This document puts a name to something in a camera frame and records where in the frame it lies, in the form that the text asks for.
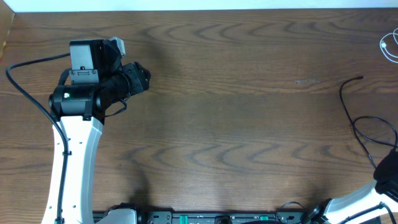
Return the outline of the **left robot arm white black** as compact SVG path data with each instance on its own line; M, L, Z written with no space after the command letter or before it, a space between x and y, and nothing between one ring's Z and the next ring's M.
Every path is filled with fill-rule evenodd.
M124 42L70 42L72 67L49 97L55 118L54 157L43 223L93 223L96 151L106 110L149 89L150 72L139 63L123 65Z

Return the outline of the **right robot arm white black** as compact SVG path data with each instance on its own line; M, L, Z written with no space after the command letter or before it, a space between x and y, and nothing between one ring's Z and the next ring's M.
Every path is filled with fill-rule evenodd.
M308 213L304 223L363 223L397 212L397 152L376 167L373 181L353 193L329 198Z

